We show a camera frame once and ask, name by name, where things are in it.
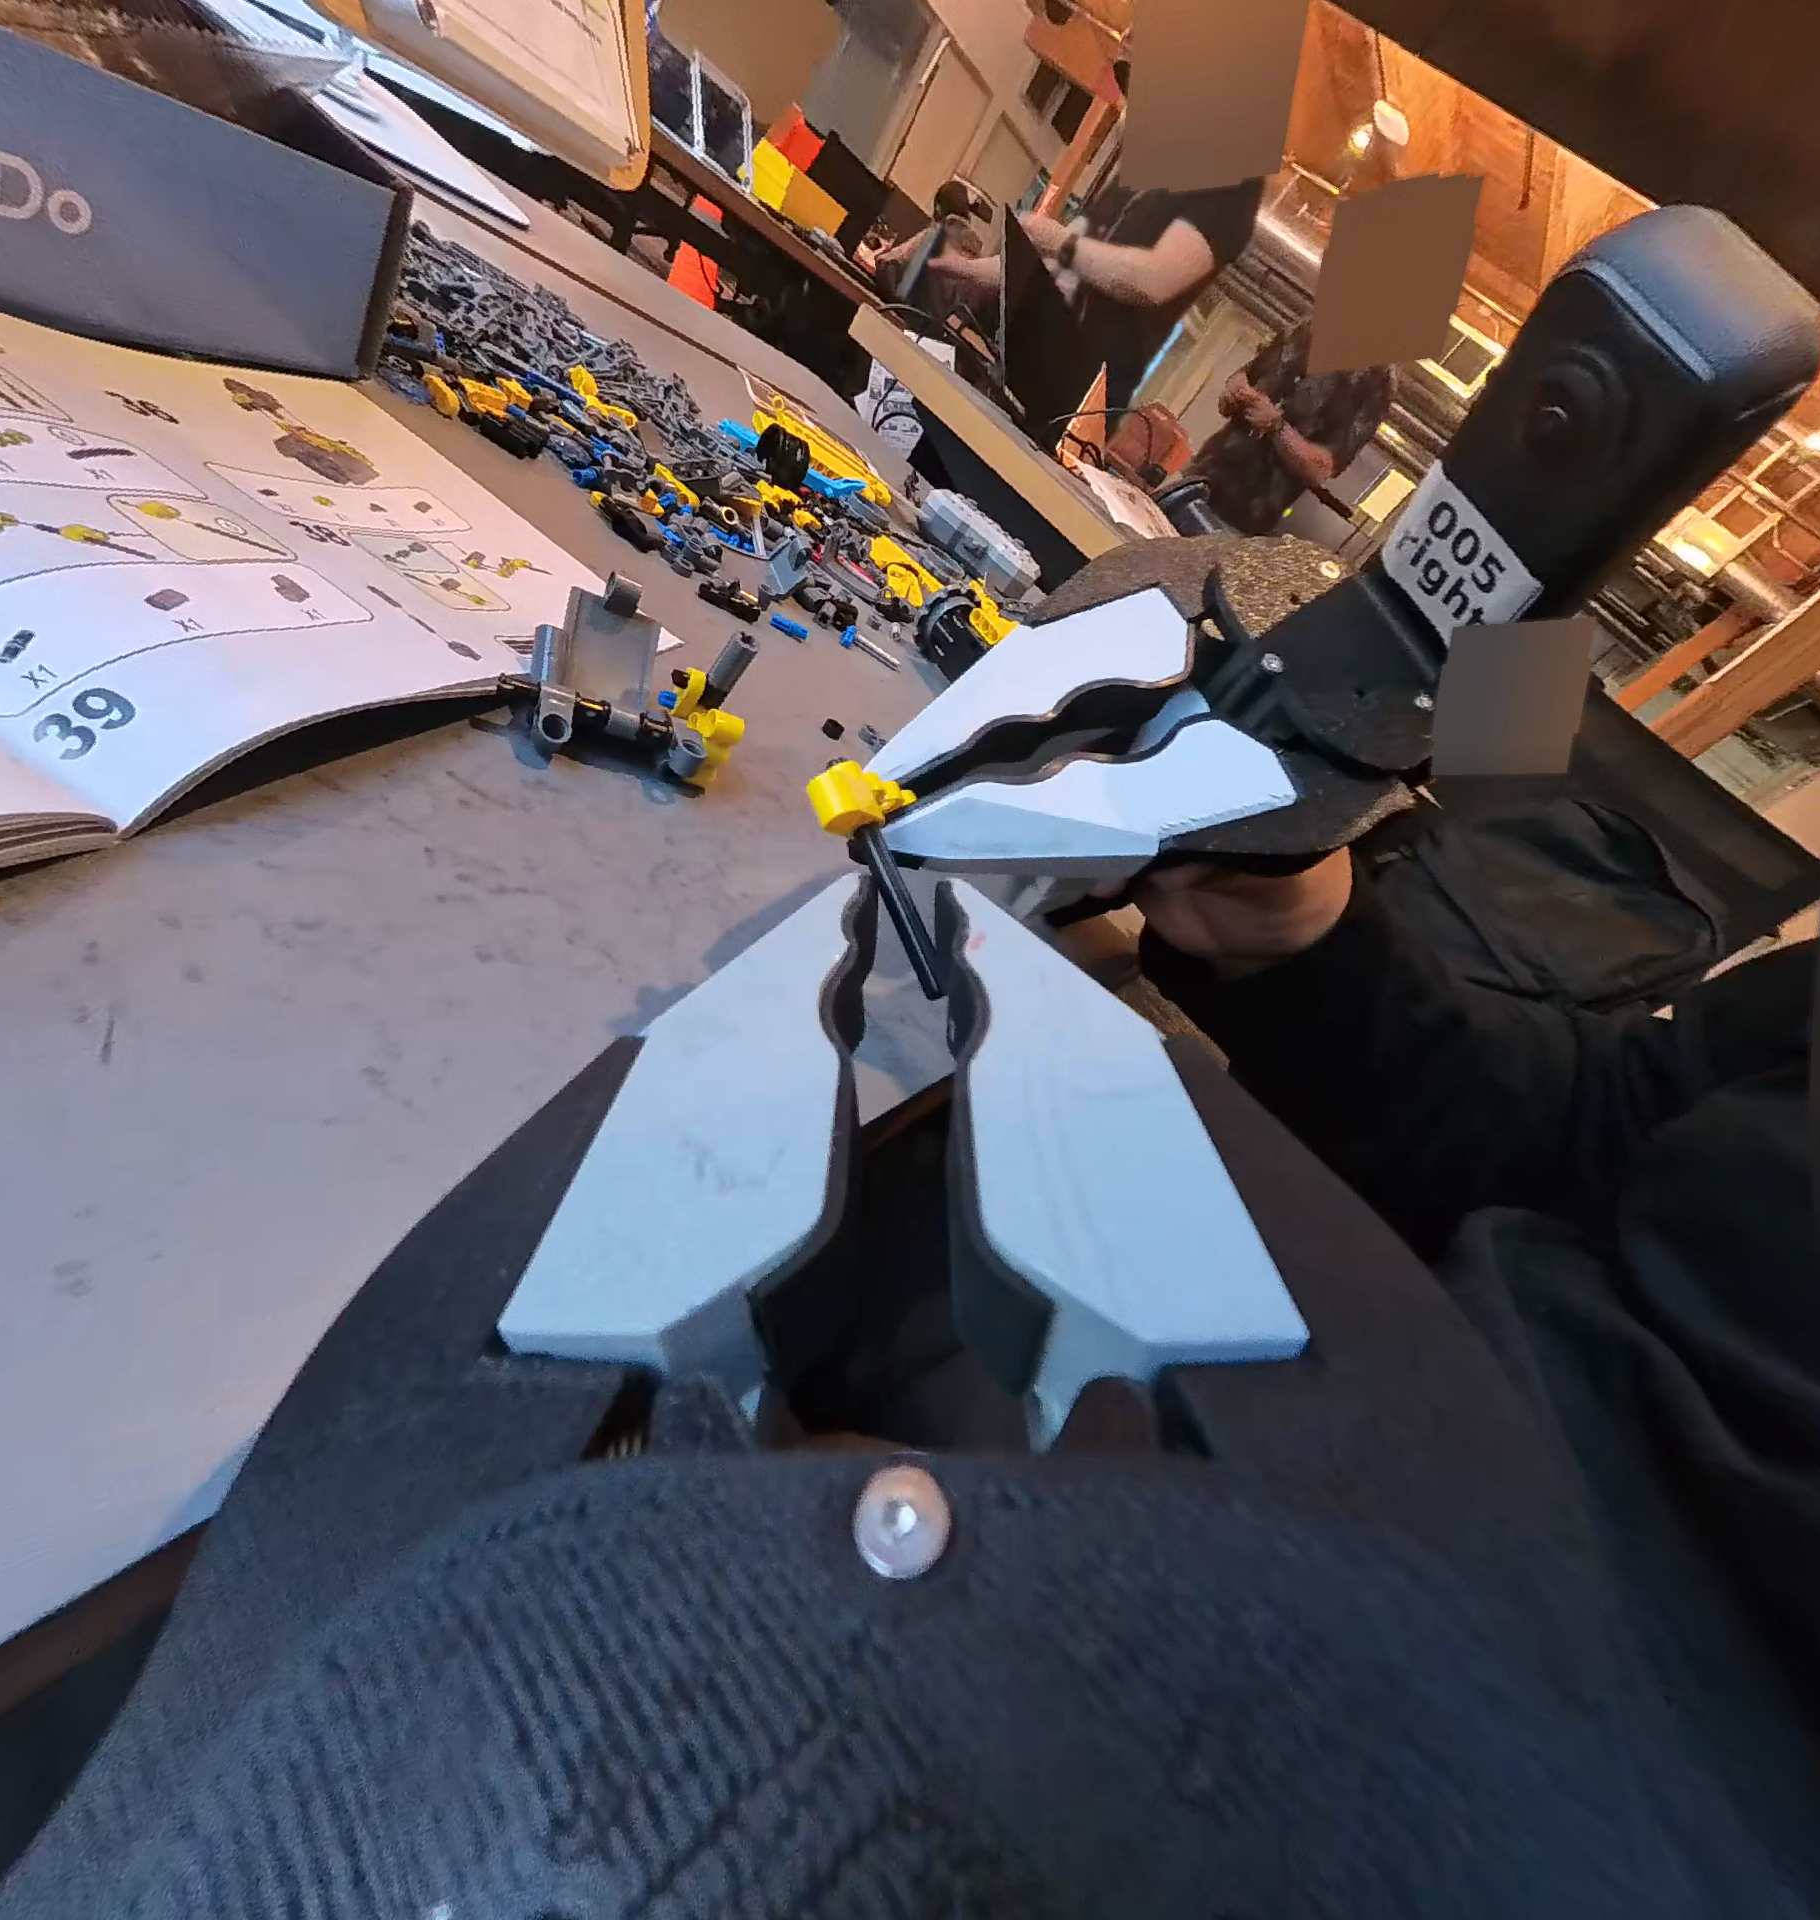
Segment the grey desk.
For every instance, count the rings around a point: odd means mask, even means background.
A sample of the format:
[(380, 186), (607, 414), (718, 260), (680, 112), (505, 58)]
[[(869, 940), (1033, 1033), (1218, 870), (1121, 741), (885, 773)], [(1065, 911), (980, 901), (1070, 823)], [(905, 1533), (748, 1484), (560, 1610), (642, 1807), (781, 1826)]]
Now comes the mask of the grey desk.
[[(589, 570), (675, 667), (738, 631), (563, 468), (369, 400)], [(315, 722), (95, 850), (0, 871), (0, 1644), (202, 1524), (394, 1240), (605, 1043), (838, 858), (802, 788), (938, 692), (757, 624), (685, 791), (472, 702)]]

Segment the grey cardboard box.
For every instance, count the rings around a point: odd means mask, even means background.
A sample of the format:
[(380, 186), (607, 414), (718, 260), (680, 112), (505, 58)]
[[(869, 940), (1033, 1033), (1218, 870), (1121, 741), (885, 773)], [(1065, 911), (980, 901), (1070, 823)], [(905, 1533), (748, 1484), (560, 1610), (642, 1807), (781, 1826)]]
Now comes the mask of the grey cardboard box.
[(0, 1), (0, 310), (128, 348), (369, 372), (414, 191), (315, 102), (339, 65), (221, 3)]

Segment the person's right forearm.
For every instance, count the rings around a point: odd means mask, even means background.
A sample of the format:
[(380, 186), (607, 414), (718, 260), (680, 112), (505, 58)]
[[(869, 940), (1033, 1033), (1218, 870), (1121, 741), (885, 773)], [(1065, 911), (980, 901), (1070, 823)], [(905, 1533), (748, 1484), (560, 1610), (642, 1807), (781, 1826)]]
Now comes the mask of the person's right forearm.
[(1736, 975), (1668, 1016), (1474, 996), (1357, 875), (1343, 919), (1282, 963), (1216, 972), (1147, 926), (1141, 957), (1228, 1073), (1425, 1250), (1487, 1209), (1604, 1235), (1668, 1124), (1782, 1062)]

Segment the grey and yellow brick assembly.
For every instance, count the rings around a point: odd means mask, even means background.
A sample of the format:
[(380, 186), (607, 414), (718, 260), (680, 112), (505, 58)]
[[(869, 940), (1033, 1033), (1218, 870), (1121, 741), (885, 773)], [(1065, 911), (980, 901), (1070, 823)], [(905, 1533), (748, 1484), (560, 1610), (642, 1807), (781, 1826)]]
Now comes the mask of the grey and yellow brick assembly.
[(531, 753), (543, 762), (611, 753), (674, 786), (713, 786), (745, 738), (731, 700), (759, 640), (734, 632), (706, 670), (675, 667), (659, 688), (669, 645), (635, 581), (613, 574), (601, 589), (574, 589), (563, 621), (534, 631), (527, 669), (501, 678)]

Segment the pile of small building bricks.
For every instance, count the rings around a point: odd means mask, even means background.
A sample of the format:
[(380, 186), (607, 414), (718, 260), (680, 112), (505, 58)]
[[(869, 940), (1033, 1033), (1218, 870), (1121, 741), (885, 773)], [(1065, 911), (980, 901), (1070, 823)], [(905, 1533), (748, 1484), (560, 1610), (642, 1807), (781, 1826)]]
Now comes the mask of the pile of small building bricks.
[(821, 629), (879, 629), (958, 677), (1022, 622), (978, 524), (913, 496), (802, 403), (748, 376), (748, 412), (713, 416), (627, 339), (592, 333), (556, 291), (416, 221), (375, 363), (474, 435), (571, 477), (611, 531), (698, 578), (738, 614), (797, 605)]

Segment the black axle with yellow connector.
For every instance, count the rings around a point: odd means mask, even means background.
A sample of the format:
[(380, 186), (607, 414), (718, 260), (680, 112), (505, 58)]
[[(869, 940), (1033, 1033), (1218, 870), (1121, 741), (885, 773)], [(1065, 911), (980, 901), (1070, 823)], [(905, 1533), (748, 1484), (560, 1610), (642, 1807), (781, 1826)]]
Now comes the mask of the black axle with yellow connector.
[(877, 904), (894, 924), (922, 996), (943, 999), (946, 957), (885, 838), (889, 820), (915, 803), (915, 791), (847, 758), (816, 773), (806, 796), (818, 825), (847, 842), (850, 857), (873, 878)]

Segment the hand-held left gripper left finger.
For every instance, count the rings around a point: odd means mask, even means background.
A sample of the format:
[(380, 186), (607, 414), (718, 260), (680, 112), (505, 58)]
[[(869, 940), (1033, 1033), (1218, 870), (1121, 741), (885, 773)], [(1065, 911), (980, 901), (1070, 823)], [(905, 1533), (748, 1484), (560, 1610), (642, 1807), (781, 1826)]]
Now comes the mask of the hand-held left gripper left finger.
[(866, 978), (869, 879), (850, 873), (635, 1038), (501, 1308), (509, 1351), (761, 1392), (755, 1301), (847, 1212)]

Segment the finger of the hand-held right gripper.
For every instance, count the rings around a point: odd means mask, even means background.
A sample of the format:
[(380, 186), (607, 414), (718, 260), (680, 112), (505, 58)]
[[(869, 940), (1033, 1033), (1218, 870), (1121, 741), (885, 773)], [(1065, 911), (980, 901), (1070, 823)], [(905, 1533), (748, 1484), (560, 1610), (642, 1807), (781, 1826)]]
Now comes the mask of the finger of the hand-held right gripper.
[(869, 770), (938, 789), (1135, 732), (1188, 683), (1192, 656), (1192, 622), (1161, 589), (1020, 626), (905, 722)]
[(1133, 756), (1079, 754), (1025, 778), (972, 775), (895, 812), (881, 836), (940, 873), (1116, 878), (1195, 830), (1299, 800), (1282, 756), (1220, 718), (1192, 718)]

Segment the person's right hand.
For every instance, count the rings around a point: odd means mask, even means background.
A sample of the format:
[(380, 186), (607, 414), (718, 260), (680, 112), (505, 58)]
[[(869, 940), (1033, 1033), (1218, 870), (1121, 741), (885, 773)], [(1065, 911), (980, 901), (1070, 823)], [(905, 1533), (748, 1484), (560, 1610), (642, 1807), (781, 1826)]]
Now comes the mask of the person's right hand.
[(1331, 850), (1289, 873), (1192, 861), (1133, 886), (1147, 930), (1216, 972), (1258, 972), (1320, 942), (1354, 890), (1353, 853)]

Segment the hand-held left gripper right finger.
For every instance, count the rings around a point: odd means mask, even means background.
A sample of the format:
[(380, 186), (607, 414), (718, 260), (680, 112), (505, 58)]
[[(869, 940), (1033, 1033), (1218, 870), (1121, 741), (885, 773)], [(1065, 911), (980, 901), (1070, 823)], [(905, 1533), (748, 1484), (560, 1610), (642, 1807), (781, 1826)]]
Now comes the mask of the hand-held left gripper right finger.
[(958, 1334), (1056, 1441), (1100, 1378), (1289, 1362), (1303, 1310), (1163, 1036), (961, 878), (938, 884)]

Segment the background wooden table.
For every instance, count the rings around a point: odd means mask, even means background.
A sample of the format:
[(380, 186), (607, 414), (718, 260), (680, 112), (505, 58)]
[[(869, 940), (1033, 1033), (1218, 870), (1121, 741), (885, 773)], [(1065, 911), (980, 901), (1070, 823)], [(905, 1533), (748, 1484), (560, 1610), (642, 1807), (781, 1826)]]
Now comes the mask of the background wooden table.
[(906, 388), (933, 427), (946, 474), (958, 492), (992, 514), (1032, 549), (1046, 589), (1096, 556), (1141, 544), (1090, 485), (1043, 453), (1020, 426), (961, 370), (949, 369), (875, 285), (814, 246), (802, 233), (677, 143), (651, 151), (651, 191), (677, 204), (677, 220), (705, 254), (746, 254), (755, 268), (782, 260), (779, 285), (807, 283), (847, 322), (859, 352)]

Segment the open instruction booklet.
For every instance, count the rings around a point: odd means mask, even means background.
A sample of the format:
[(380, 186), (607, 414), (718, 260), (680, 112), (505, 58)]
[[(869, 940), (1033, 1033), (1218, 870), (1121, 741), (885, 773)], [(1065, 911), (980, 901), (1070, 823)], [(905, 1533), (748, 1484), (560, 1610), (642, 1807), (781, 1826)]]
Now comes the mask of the open instruction booklet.
[(494, 698), (605, 589), (356, 386), (0, 312), (0, 870), (315, 722)]

